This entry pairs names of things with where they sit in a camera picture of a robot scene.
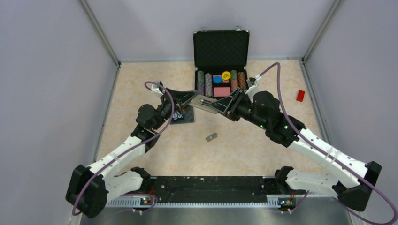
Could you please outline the grey remote battery cover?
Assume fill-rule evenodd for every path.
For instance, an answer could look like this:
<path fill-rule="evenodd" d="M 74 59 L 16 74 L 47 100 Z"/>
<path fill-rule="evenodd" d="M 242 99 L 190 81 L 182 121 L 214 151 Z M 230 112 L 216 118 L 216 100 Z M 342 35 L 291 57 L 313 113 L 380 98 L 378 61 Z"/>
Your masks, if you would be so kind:
<path fill-rule="evenodd" d="M 207 142 L 210 142 L 210 141 L 212 141 L 213 139 L 215 139 L 217 136 L 218 136 L 217 133 L 212 133 L 211 135 L 209 135 L 209 136 L 206 137 L 206 141 L 207 141 Z"/>

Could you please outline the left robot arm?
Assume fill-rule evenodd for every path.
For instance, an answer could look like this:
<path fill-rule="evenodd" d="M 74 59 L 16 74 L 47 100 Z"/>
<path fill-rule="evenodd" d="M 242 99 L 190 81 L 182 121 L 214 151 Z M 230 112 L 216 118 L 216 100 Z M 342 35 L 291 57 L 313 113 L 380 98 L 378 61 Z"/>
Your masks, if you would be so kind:
<path fill-rule="evenodd" d="M 149 174 L 142 168 L 119 172 L 132 160 L 147 153 L 169 126 L 176 109 L 187 106 L 198 92 L 175 91 L 159 87 L 161 103 L 154 107 L 144 104 L 139 107 L 137 126 L 116 149 L 100 160 L 88 165 L 77 166 L 71 175 L 66 192 L 66 201 L 72 208 L 72 215 L 84 214 L 94 218 L 106 204 L 128 192 L 144 194 L 149 191 Z"/>

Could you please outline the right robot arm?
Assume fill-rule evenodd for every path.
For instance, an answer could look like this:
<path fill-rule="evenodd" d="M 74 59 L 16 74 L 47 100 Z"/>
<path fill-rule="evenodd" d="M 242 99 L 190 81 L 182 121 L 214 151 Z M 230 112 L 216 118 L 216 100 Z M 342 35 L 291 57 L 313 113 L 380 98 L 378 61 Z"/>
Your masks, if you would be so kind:
<path fill-rule="evenodd" d="M 280 102 L 268 91 L 249 97 L 241 89 L 209 104 L 231 121 L 244 119 L 265 130 L 273 142 L 304 154 L 327 171 L 304 172 L 283 167 L 276 172 L 275 187 L 281 193 L 308 190 L 337 198 L 349 209 L 363 212 L 372 194 L 381 165 L 356 160 L 315 135 L 304 123 L 285 117 Z"/>

